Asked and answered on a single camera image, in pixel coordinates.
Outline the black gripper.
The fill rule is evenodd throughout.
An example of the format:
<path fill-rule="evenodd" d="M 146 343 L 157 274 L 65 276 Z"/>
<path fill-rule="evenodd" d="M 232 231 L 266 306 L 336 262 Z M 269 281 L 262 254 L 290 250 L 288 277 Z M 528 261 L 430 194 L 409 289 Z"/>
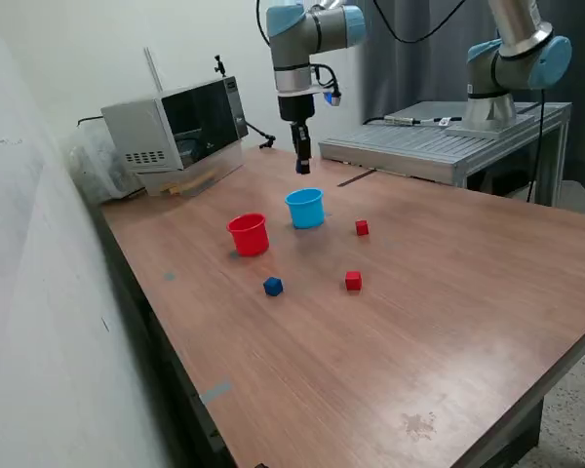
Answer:
<path fill-rule="evenodd" d="M 315 114 L 314 97 L 299 95 L 294 97 L 278 96 L 280 116 L 291 122 L 292 144 L 297 158 L 297 172 L 300 175 L 310 173 L 311 138 L 305 124 Z"/>

